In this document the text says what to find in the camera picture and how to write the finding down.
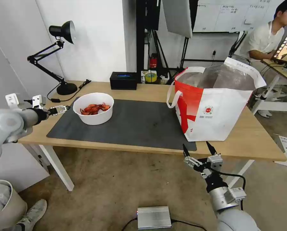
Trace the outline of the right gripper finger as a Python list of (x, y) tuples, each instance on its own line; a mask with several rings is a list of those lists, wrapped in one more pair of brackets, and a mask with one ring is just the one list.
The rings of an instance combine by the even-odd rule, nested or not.
[(190, 156), (189, 151), (186, 148), (185, 144), (183, 144), (182, 146), (183, 146), (184, 162), (188, 166), (192, 167), (195, 171), (203, 172), (204, 170), (203, 163)]
[(221, 153), (218, 153), (214, 146), (212, 146), (208, 141), (206, 141), (206, 144), (212, 156), (221, 156)]

